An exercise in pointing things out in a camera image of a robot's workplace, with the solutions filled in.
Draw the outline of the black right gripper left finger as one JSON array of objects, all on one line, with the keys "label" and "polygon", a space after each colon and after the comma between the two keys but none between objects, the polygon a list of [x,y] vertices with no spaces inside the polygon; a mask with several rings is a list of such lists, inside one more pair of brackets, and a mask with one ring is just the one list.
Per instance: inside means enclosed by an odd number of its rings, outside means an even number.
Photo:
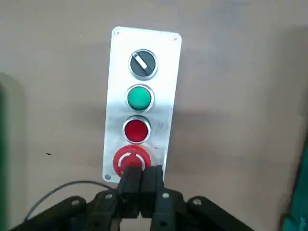
[{"label": "black right gripper left finger", "polygon": [[24,221],[12,231],[118,231],[120,230],[120,210],[124,203],[120,190],[125,183],[132,187],[133,193],[139,192],[139,185],[143,170],[141,167],[128,166],[116,188],[92,180],[77,180],[65,183],[41,198],[29,211],[43,202],[44,198],[58,190],[73,184],[96,184],[105,187],[106,191],[96,194],[94,199],[87,202],[80,196],[71,196],[53,205],[49,209]]}]

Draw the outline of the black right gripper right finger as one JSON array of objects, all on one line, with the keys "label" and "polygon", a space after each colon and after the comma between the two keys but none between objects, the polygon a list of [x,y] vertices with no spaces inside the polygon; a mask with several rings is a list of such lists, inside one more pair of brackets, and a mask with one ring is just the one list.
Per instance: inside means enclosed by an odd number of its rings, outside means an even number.
[{"label": "black right gripper right finger", "polygon": [[203,196],[185,201],[163,183],[161,166],[147,167],[141,181],[141,215],[152,231],[249,231],[251,228]]}]

